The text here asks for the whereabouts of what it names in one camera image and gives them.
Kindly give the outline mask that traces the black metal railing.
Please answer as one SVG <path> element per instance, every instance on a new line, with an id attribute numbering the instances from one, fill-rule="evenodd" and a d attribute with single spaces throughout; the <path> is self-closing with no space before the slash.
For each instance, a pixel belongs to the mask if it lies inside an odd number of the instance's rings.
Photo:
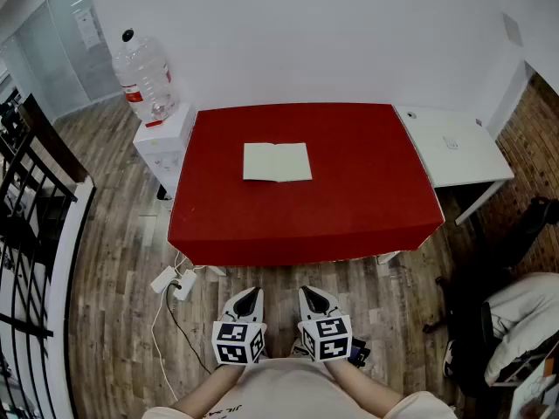
<path id="1" fill-rule="evenodd" d="M 24 129 L 0 136 L 0 417 L 77 419 L 72 283 L 95 185 L 74 182 Z"/>

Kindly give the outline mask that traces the red tablecloth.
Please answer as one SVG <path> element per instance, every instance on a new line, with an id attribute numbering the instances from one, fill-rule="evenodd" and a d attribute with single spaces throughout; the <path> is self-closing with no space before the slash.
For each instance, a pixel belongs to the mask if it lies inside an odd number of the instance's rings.
<path id="1" fill-rule="evenodd" d="M 262 142 L 305 144 L 311 179 L 245 180 Z M 196 265 L 314 264 L 414 251 L 443 221 L 392 106 L 241 106 L 197 115 L 168 240 Z"/>

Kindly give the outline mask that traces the white water dispenser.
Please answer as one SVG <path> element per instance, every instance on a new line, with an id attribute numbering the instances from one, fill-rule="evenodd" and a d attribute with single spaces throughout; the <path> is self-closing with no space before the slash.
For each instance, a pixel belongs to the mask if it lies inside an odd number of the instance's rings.
<path id="1" fill-rule="evenodd" d="M 138 128 L 133 144 L 157 181 L 174 199 L 197 110 L 180 103 L 162 124 Z"/>

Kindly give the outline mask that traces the person's beige shirt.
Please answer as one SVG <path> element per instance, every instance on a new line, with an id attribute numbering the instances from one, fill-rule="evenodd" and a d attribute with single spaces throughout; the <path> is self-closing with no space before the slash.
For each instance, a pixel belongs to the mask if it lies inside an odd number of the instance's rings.
<path id="1" fill-rule="evenodd" d="M 153 407 L 142 419 L 193 419 Z M 304 358 L 267 359 L 245 368 L 237 384 L 202 419 L 457 419 L 436 396 L 404 396 L 386 415 L 362 409 L 324 363 Z"/>

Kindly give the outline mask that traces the white desk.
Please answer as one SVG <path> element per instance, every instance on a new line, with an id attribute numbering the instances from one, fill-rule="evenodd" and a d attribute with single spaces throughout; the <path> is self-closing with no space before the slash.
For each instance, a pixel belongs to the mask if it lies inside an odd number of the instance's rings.
<path id="1" fill-rule="evenodd" d="M 429 107 L 394 106 L 424 165 L 433 188 L 486 183 L 488 187 L 456 219 L 463 223 L 514 178 L 495 140 L 470 114 Z M 412 119 L 407 112 L 413 112 Z M 449 149 L 443 139 L 459 147 Z"/>

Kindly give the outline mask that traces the cluttered white shelf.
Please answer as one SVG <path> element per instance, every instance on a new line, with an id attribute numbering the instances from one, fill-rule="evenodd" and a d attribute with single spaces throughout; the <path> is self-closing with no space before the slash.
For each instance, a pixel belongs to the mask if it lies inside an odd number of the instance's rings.
<path id="1" fill-rule="evenodd" d="M 521 419 L 521 409 L 536 400 L 556 380 L 555 357 L 559 341 L 532 373 L 515 389 L 508 419 Z"/>

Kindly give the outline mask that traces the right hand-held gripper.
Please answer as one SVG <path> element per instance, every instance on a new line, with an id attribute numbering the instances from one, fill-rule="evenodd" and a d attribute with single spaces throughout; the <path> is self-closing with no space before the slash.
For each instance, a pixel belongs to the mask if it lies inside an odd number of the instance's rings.
<path id="1" fill-rule="evenodd" d="M 351 354 L 352 326 L 339 301 L 329 292 L 303 285 L 298 290 L 298 328 L 303 347 L 313 361 L 347 359 Z"/>

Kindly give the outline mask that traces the brown wooden handrail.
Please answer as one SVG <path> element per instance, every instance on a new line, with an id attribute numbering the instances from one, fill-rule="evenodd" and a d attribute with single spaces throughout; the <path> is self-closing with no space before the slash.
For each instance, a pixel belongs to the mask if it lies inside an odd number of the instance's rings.
<path id="1" fill-rule="evenodd" d="M 62 170 L 74 182 L 85 182 L 89 173 L 58 135 L 34 96 L 32 94 L 27 96 L 17 110 L 32 135 L 38 139 Z"/>

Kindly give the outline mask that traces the person's right forearm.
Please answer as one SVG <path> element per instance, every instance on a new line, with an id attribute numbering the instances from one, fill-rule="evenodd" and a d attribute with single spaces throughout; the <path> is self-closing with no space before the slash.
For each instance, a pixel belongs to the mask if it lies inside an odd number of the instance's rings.
<path id="1" fill-rule="evenodd" d="M 386 415 L 404 398 L 402 394 L 368 377 L 347 360 L 326 361 L 324 365 L 337 384 L 372 415 Z"/>

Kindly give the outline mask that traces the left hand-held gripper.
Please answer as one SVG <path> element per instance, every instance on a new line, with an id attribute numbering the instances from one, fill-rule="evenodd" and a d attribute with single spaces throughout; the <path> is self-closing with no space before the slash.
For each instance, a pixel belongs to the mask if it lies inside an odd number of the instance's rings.
<path id="1" fill-rule="evenodd" d="M 265 348 L 264 291 L 254 286 L 229 298 L 221 320 L 215 321 L 211 343 L 219 365 L 246 366 L 258 361 Z"/>

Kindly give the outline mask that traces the large clear water bottle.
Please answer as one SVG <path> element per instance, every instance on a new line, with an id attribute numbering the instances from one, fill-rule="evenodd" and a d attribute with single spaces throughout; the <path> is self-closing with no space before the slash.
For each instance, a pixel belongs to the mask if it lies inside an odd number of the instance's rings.
<path id="1" fill-rule="evenodd" d="M 160 125 L 179 102 L 166 54 L 156 38 L 141 38 L 133 29 L 125 30 L 121 40 L 113 69 L 125 98 L 147 127 Z"/>

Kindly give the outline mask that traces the white power strip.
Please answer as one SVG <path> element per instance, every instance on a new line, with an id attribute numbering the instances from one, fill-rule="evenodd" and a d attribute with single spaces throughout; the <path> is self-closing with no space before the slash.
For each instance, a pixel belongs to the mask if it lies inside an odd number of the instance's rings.
<path id="1" fill-rule="evenodd" d="M 163 292 L 176 278 L 176 269 L 168 265 L 150 284 L 155 293 Z"/>
<path id="2" fill-rule="evenodd" d="M 197 281 L 197 274 L 192 270 L 187 270 L 181 277 L 173 295 L 179 301 L 184 301 L 189 296 L 193 285 Z"/>

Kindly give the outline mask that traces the paper notice on glass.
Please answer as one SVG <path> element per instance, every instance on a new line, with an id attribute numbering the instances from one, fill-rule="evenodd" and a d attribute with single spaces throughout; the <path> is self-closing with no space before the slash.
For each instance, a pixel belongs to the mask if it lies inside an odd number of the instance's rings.
<path id="1" fill-rule="evenodd" d="M 78 10 L 74 13 L 79 33 L 85 47 L 89 50 L 100 43 L 100 35 L 95 26 L 90 8 Z"/>

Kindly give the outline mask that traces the frosted glass partition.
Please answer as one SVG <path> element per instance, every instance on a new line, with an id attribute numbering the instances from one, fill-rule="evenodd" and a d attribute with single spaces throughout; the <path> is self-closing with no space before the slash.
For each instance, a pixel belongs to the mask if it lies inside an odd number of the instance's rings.
<path id="1" fill-rule="evenodd" d="M 87 49 L 74 13 L 90 8 L 100 43 Z M 121 94 L 93 0 L 0 0 L 0 93 L 32 94 L 55 121 Z"/>

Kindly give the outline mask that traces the black office chair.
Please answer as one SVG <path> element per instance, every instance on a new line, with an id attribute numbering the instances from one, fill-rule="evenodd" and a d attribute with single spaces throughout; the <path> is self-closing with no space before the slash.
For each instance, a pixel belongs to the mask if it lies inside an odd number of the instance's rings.
<path id="1" fill-rule="evenodd" d="M 453 376 L 467 396 L 485 394 L 498 379 L 487 385 L 484 373 L 500 340 L 493 336 L 493 325 L 487 299 L 532 271 L 514 275 L 515 267 L 525 258 L 535 240 L 548 225 L 559 224 L 559 200 L 536 197 L 516 225 L 504 236 L 496 249 L 475 266 L 451 279 L 437 278 L 445 299 L 445 315 L 438 322 L 424 326 L 431 333 L 446 326 L 449 340 L 456 340 L 453 351 Z"/>

